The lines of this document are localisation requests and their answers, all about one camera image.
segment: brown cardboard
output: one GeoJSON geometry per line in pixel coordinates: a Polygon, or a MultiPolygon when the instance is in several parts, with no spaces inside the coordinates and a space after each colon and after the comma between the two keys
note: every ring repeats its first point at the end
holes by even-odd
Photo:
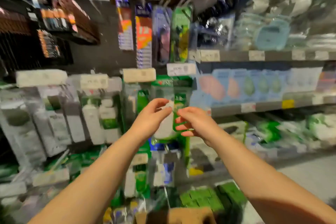
{"type": "Polygon", "coordinates": [[[169,211],[137,213],[133,224],[216,224],[210,208],[172,208],[169,211]]]}

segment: white bottle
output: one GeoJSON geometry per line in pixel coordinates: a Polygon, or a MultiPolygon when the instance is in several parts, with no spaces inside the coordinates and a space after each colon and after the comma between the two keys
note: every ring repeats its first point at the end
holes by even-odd
{"type": "Polygon", "coordinates": [[[91,103],[90,99],[88,99],[87,104],[82,110],[92,143],[94,145],[104,144],[105,138],[99,122],[98,108],[91,103]]]}
{"type": "Polygon", "coordinates": [[[121,136],[117,121],[118,109],[113,107],[112,99],[103,99],[99,107],[99,115],[104,128],[104,136],[107,143],[113,143],[121,136]]]}

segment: yellow label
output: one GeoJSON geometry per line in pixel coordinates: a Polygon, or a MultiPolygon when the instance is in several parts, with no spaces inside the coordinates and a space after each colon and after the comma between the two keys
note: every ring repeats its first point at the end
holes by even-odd
{"type": "Polygon", "coordinates": [[[191,167],[189,169],[189,175],[190,176],[195,176],[195,175],[203,175],[204,174],[204,171],[203,171],[203,167],[200,166],[200,167],[191,167]]]}
{"type": "Polygon", "coordinates": [[[294,99],[283,100],[282,109],[294,108],[294,103],[295,103],[294,99]]]}

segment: person's right hand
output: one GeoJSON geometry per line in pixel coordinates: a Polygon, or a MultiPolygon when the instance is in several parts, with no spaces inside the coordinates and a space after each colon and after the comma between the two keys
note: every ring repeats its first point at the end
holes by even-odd
{"type": "Polygon", "coordinates": [[[181,135],[185,137],[201,137],[210,147],[212,147],[211,142],[216,138],[216,135],[223,132],[223,129],[217,125],[211,116],[200,108],[186,107],[179,109],[177,114],[179,117],[176,118],[176,123],[187,123],[176,126],[176,130],[188,130],[182,132],[181,135]]]}

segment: shelf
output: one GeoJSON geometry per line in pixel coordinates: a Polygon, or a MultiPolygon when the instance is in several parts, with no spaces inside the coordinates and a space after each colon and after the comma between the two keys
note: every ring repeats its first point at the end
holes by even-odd
{"type": "Polygon", "coordinates": [[[239,105],[228,105],[212,107],[211,116],[219,118],[249,112],[265,112],[279,109],[290,109],[305,106],[315,106],[322,104],[336,104],[336,95],[310,95],[300,99],[286,99],[274,102],[244,103],[239,105]]]}
{"type": "Polygon", "coordinates": [[[225,51],[189,50],[189,59],[197,62],[247,62],[247,61],[325,61],[336,60],[330,51],[225,51]]]}

